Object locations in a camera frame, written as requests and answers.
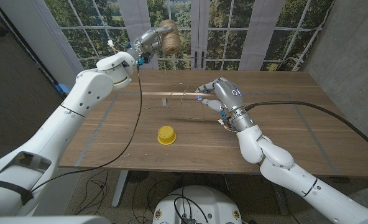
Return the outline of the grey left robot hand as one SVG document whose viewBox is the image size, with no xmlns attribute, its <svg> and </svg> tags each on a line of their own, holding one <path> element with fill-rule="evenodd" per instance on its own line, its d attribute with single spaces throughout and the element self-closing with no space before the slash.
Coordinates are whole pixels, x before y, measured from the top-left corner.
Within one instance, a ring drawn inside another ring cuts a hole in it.
<svg viewBox="0 0 368 224">
<path fill-rule="evenodd" d="M 172 26 L 153 28 L 140 35 L 126 50 L 135 60 L 150 59 L 162 48 L 162 36 L 171 34 Z"/>
</svg>

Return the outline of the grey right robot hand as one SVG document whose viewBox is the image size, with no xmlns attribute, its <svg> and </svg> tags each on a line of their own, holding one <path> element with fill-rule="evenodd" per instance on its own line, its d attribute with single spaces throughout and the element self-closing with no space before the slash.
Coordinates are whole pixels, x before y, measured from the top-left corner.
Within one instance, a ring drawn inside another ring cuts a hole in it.
<svg viewBox="0 0 368 224">
<path fill-rule="evenodd" d="M 212 91 L 218 97 L 218 100 L 209 100 L 200 96 L 200 93 Z M 227 110 L 233 118 L 246 113 L 244 100 L 238 87 L 224 77 L 219 77 L 212 82 L 201 85 L 195 90 L 195 93 L 198 94 L 198 101 L 209 106 L 215 112 L 220 113 L 223 110 Z"/>
</svg>

